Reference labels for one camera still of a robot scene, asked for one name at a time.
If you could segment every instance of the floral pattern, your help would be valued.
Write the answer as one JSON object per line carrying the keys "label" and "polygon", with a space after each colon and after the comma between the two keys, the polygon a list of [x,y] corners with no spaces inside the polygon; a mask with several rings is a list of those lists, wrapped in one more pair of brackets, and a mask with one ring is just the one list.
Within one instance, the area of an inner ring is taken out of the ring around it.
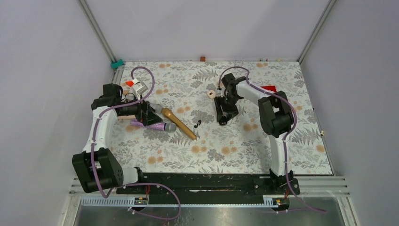
{"label": "floral pattern", "polygon": [[[122,167],[138,166],[146,172],[268,173],[270,142],[260,126],[257,106],[239,100],[239,114],[220,126],[214,101],[207,96],[207,91],[217,91],[224,69],[242,66],[251,71],[253,83],[285,91],[297,111],[298,125],[288,143],[292,170],[296,174],[332,173],[297,62],[126,62],[121,79],[124,90],[131,91],[125,81],[131,80],[130,72],[136,66],[147,67],[155,76],[155,88],[147,100],[171,109],[198,138],[191,140],[180,129],[167,133],[118,120],[111,151]],[[235,77],[246,75],[240,69],[229,72]],[[135,78],[148,87],[152,84],[145,70],[135,71]],[[198,120],[201,124],[194,128]]]}

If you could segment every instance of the red object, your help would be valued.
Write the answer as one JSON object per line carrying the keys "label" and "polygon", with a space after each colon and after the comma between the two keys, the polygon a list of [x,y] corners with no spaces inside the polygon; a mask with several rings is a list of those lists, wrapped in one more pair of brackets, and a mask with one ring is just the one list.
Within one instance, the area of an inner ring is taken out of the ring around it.
{"label": "red object", "polygon": [[276,86],[261,86],[265,90],[277,92]]}
{"label": "red object", "polygon": [[126,83],[126,85],[128,85],[128,86],[130,86],[130,87],[132,87],[132,86],[134,85],[133,81],[127,81],[127,82],[125,82],[125,83]]}

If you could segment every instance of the gray floor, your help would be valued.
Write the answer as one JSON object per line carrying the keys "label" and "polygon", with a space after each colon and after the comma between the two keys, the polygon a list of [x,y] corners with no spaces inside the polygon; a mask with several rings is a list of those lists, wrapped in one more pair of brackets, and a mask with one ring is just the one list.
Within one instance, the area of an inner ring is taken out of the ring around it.
{"label": "gray floor", "polygon": [[[287,214],[268,214],[261,208],[182,208],[181,216],[164,221],[127,212],[127,208],[81,206],[75,226],[339,226],[344,225],[341,211],[334,198],[306,198],[311,206],[323,208],[328,214],[309,210]],[[291,198],[291,207],[301,204]],[[174,216],[177,208],[146,208],[146,213]]]}

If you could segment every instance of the metal post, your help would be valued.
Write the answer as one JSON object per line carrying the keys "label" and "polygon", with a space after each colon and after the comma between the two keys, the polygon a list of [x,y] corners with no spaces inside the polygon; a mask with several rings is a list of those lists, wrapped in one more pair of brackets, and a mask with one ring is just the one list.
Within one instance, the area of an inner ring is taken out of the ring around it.
{"label": "metal post", "polygon": [[116,57],[111,50],[110,45],[108,44],[107,40],[104,37],[103,32],[101,31],[100,27],[98,26],[98,23],[96,19],[93,16],[93,13],[90,10],[90,7],[88,6],[86,0],[78,0],[78,3],[80,7],[82,8],[83,12],[86,15],[86,18],[88,19],[91,27],[93,28],[93,31],[96,33],[98,39],[100,40],[101,45],[103,46],[107,56],[109,57],[111,63],[116,63]]}
{"label": "metal post", "polygon": [[302,53],[299,55],[299,58],[297,60],[299,62],[299,64],[302,64],[303,60],[305,59],[306,54],[308,53],[310,47],[312,46],[315,38],[317,37],[320,29],[322,28],[324,22],[326,21],[328,15],[330,14],[330,12],[333,9],[336,2],[337,2],[337,0],[330,0],[328,2],[326,8],[324,9],[323,13],[321,14],[319,21],[316,24],[316,27],[313,29],[313,32],[312,32],[311,36],[309,37],[308,42],[306,43],[305,47],[303,48]]}

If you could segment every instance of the gray microphone head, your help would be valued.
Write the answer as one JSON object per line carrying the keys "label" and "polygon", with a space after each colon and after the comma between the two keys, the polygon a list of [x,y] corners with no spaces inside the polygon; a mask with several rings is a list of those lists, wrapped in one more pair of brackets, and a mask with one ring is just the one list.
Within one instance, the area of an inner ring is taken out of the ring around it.
{"label": "gray microphone head", "polygon": [[161,114],[163,107],[159,104],[150,103],[150,106],[155,110],[156,113]]}
{"label": "gray microphone head", "polygon": [[177,126],[173,122],[166,123],[166,125],[165,125],[165,131],[166,132],[175,132],[176,128],[177,128]]}

